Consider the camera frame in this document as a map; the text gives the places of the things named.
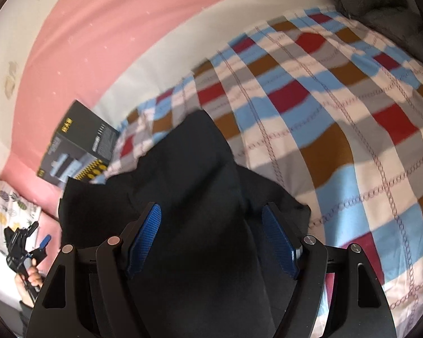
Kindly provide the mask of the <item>person's left hand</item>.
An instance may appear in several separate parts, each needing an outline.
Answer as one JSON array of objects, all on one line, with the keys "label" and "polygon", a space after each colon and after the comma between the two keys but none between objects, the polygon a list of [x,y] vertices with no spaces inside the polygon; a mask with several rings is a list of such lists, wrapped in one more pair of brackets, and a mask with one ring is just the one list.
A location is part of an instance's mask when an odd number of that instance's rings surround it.
[{"label": "person's left hand", "polygon": [[29,288],[41,288],[43,286],[44,278],[39,273],[38,263],[36,259],[26,259],[28,266],[20,266],[15,275],[15,284],[21,302],[29,308],[35,305],[35,299],[31,297]]}]

